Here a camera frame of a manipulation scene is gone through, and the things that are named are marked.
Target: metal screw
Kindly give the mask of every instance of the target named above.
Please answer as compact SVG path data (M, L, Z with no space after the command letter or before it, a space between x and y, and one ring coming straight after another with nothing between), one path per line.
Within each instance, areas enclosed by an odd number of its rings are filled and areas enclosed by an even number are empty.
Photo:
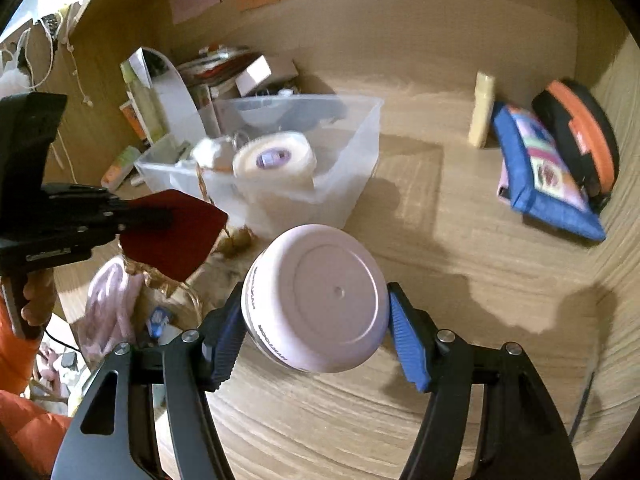
M197 330L187 330L186 332L182 332L182 340L185 343L193 343L200 337L200 332Z
M456 340L456 335L446 328L443 330L438 330L437 337L443 343L453 343Z
M116 355L124 355L129 353L129 350L131 350L131 345L129 343L118 343L116 345Z
M514 343L514 342L507 343L506 349L507 349L507 352L511 355L522 354L522 346L520 346L518 343Z

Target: blue gripper pad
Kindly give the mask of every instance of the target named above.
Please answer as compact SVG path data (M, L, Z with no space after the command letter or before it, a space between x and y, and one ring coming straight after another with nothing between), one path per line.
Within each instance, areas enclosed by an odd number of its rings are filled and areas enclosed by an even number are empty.
M223 322L220 338L216 344L212 377L216 387L219 387L220 384L231 377L245 333L246 326L242 317L240 302L238 301L237 304L231 306L228 316Z
M389 304L391 307L389 330L404 376L409 382L415 384L419 392L425 393L431 383L431 376L427 371L424 345L409 322L398 297L392 292L389 293Z

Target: label on tape roll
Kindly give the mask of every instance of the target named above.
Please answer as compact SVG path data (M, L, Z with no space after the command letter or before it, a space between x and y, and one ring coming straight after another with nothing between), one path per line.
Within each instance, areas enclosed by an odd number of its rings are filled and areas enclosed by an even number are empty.
M291 152L285 148L270 148L264 150L255 159L255 165L262 170L275 170L291 160Z

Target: wooden surface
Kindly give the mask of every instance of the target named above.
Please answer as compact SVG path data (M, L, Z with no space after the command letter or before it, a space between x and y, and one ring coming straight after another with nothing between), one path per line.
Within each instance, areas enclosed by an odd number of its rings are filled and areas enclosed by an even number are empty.
M284 0L247 12L222 0L172 25L167 0L148 9L160 50L175 62L210 43L248 44L292 56L304 75L468 91L478 69L521 104L550 79L573 75L575 0Z
M12 34L6 44L16 41L24 28ZM82 102L82 93L73 75L76 68L71 54L65 46L58 47L51 74L38 91L68 96L59 136L53 143L63 168L59 167L51 150L45 181L72 182L60 137L68 150L76 179L80 184L92 186L100 185L100 178L126 146L142 147L118 108L127 100L120 63L141 44L151 44L152 40L147 29L125 27L115 34L119 28L120 24L102 22L89 36L78 34L72 39L82 88L91 98L93 107ZM40 82L49 68L50 47L39 24L31 30L27 55L34 69L34 81Z
M602 215L609 238L588 256L598 345L575 450L590 476L640 406L640 48L608 0L578 0L576 75L603 105L620 147L620 177Z
M284 0L243 13L222 0L175 27L167 0L137 12L76 30L81 77L95 89L87 93L105 96L97 115L69 117L86 176L107 158L100 136L112 146L124 140L115 131L114 70L142 42L174 62L214 41L249 44L292 56L307 91L385 98L380 163L346 230L440 326L477 344L519 341L565 423L595 368L576 440L582 472L592 473L640 402L640 53L606 0ZM500 92L520 104L575 72L593 87L623 146L605 243L590 248L525 224L496 200L499 150L466 143L477 70L496 75ZM62 87L73 92L74 84ZM68 269L61 296L83 304L96 264ZM220 284L207 272L197 277L215 288L211 305L245 264L207 264L222 276ZM478 434L474 393L459 478L470 473ZM428 402L402 378L389 341L361 367L326 376L287 372L247 343L232 379L209 399L239 479L397 478ZM165 468L178 478L165 417L158 435Z

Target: cable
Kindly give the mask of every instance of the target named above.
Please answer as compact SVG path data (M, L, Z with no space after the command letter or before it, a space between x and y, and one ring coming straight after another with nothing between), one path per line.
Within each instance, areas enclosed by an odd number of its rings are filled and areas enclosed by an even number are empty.
M49 70L47 70L47 75L44 76L44 78L42 78L42 81L40 81L38 84L35 84L33 86L25 86L24 88L26 88L27 90L35 90L36 88L41 86L49 78L49 75L51 74L51 70L53 69L53 56L54 56L53 38L51 37L51 32L49 31L49 27L45 25L44 20L40 18L39 21L42 24L42 28L44 29L44 33L47 39L49 40ZM24 43L24 59L27 62L27 66L29 67L29 70L31 72L31 81L33 81L33 67L31 66L29 57L27 56L27 47L29 46L29 37L31 35L31 28L28 28L27 30L25 30L24 34L27 34L26 41Z
M53 142L51 143L51 151L53 152L53 156L55 157L56 162L58 163L60 169L64 170L65 169L65 165L62 164L62 159L58 155L58 150L56 150L56 147L53 145Z
M12 52L10 50L7 49L7 47L4 46L4 43L0 46L0 75L2 75L4 73L4 53L9 54L9 56L11 56L11 59L14 58L14 54L12 54Z
M58 37L60 36L60 30L62 30L62 26L65 24L65 17L62 15L62 12L60 12L59 10L56 11L56 14L60 16L60 22L58 23L58 28L56 29L54 38L58 39Z
M45 333L45 334L47 334L47 335L49 336L49 339L51 339L52 341L54 341L54 342L58 343L59 345L66 346L66 347L67 347L67 348L69 348L70 350L73 350L74 352L78 352L80 355L82 355L82 352L81 352L81 351L79 351L75 346L68 345L68 344L63 343L62 341L60 341L60 339L56 339L55 337L53 337L53 336L49 333L49 331L48 331L46 328L44 329L44 333Z
M66 155L66 161L69 163L69 169L71 170L71 178L74 181L74 184L78 183L78 180L76 179L76 172L74 171L74 164L71 162L71 157L69 156L69 152L66 150L66 146L65 146L65 141L62 138L62 134L60 133L60 130L58 130L58 137L60 138L60 144L62 144L62 149L65 150L65 155Z
M80 83L80 75L78 74L78 64L76 63L76 56L74 56L74 46L69 41L69 26L71 25L71 10L73 6L69 6L68 11L66 12L66 27L65 27L65 37L60 40L60 43L66 46L66 50L71 56L72 61L74 62L74 71L72 75L75 76L76 81L78 82L78 89L82 94L82 102L86 104L89 108L94 107L94 102L91 101L91 98L84 93L82 90L82 84Z

